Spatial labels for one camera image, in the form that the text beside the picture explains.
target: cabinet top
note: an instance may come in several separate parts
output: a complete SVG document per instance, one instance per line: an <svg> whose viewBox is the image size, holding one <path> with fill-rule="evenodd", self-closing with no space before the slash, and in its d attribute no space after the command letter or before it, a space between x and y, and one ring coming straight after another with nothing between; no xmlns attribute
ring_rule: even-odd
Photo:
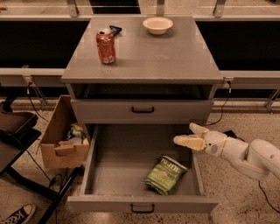
<svg viewBox="0 0 280 224"><path fill-rule="evenodd" d="M156 36L143 26L147 16L93 17L62 76L65 83L221 83L216 66L192 17L168 17L173 27ZM122 27L115 37L116 59L104 65L96 33Z"/></svg>

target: red soda can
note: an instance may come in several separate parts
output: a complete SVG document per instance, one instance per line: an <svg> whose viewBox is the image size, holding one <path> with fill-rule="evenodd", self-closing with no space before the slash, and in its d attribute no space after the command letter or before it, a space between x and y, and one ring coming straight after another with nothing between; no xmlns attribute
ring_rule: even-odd
<svg viewBox="0 0 280 224"><path fill-rule="evenodd" d="M96 43L100 62L109 64L115 61L115 38L110 29L103 29L96 34Z"/></svg>

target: open drawer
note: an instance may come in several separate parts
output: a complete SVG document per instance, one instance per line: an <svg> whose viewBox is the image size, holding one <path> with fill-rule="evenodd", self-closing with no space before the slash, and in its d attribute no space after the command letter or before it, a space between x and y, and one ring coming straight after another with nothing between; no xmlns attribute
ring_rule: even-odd
<svg viewBox="0 0 280 224"><path fill-rule="evenodd" d="M68 197L81 212L210 213L217 199L205 196L195 153L176 146L187 125L101 124L94 126L79 195ZM187 167L168 196L144 184L161 155Z"/></svg>

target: cardboard box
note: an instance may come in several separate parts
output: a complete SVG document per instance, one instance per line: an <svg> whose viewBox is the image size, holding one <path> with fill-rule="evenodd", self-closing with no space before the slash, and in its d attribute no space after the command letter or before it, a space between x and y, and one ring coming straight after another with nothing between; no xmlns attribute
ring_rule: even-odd
<svg viewBox="0 0 280 224"><path fill-rule="evenodd" d="M70 100L69 95L62 95L59 98L42 137L40 148L45 168L80 167L88 153L87 139L83 144L69 145L61 142L67 136L71 123L76 123Z"/></svg>

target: cable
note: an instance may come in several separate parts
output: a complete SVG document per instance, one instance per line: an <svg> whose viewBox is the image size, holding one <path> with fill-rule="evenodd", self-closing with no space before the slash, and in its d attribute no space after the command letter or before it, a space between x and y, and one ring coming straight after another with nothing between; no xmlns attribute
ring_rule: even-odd
<svg viewBox="0 0 280 224"><path fill-rule="evenodd" d="M227 94L227 99L226 99L226 101L224 102L224 104L221 106L221 108L220 108L220 118L218 119L218 121L216 121L216 122L211 122L211 123L207 123L206 125L204 125L204 126L210 126L210 125L214 125L214 124L216 124L216 123L219 123L220 121L221 121L221 119L222 119L222 116L223 116L223 108L225 107L225 105L226 105L226 103L228 102L228 99L229 99L229 97L230 97L230 95L231 95L231 80L228 80L227 81L227 84L229 85L229 89L228 89L228 94Z"/></svg>
<svg viewBox="0 0 280 224"><path fill-rule="evenodd" d="M45 176L47 177L47 179L50 181L50 183L49 183L49 188L51 187L51 188L54 190L53 185L54 185L55 182L56 182L56 178L57 178L58 176L60 177L60 180L61 180L60 185L59 185L59 193L60 193L60 191L62 190L62 186L63 186L63 182L64 182L65 177L62 178L62 175L59 173L59 174L56 174L56 175L54 176L54 178L50 179L50 178L46 175L46 173L43 171L42 167L36 162L35 158L32 156L32 154L31 154L28 150L27 150L27 153L29 154L29 156L31 157L31 159L33 160L33 162L37 165L37 167L44 173L44 175L45 175ZM54 215L55 215L55 223L57 224L57 223L58 223L57 208L55 208L55 210L54 210Z"/></svg>
<svg viewBox="0 0 280 224"><path fill-rule="evenodd" d="M34 159L32 154L28 150L27 150L27 153L29 154L29 156L31 157L33 162L37 165L37 167L44 173L44 175L47 177L47 179L51 182L51 179L46 175L46 173L43 171L42 167L36 162L36 160Z"/></svg>
<svg viewBox="0 0 280 224"><path fill-rule="evenodd" d="M28 85L27 85L27 95L28 95L29 101L30 101L30 103L31 103L31 105L32 105L32 107L33 107L33 109L35 110L36 114L37 114L39 117L41 117L43 120L45 120L46 122L49 123L49 121L46 120L46 119L36 110L36 108L35 108L35 106L34 106L34 104L33 104L33 102L32 102L32 98L30 97L30 91L29 91L29 86L30 86L31 84L32 84L32 83L29 82Z"/></svg>
<svg viewBox="0 0 280 224"><path fill-rule="evenodd" d="M277 210L277 209L275 209L275 208L270 204L269 199L268 199L268 196L266 195L266 192L263 190L263 187L261 186L261 181L259 181L259 187L261 188L261 190L262 190L262 192L263 192L263 194L264 194L264 197L265 197L266 201L268 202L269 206L270 206L274 211L276 211L277 213L280 214L280 211Z"/></svg>

